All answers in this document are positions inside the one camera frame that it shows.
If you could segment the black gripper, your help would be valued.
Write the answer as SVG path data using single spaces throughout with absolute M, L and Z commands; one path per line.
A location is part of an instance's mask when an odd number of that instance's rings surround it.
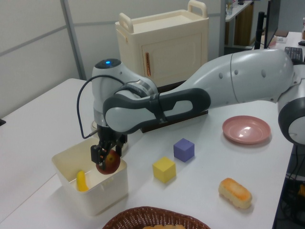
M 116 132 L 108 126 L 97 125 L 97 134 L 99 138 L 99 144 L 117 144 L 115 151 L 119 157 L 122 156 L 122 149 L 124 144 L 127 143 L 127 135 Z M 109 150 L 103 149 L 100 145 L 91 146 L 91 160 L 98 168 L 106 169 L 106 157 L 109 154 Z

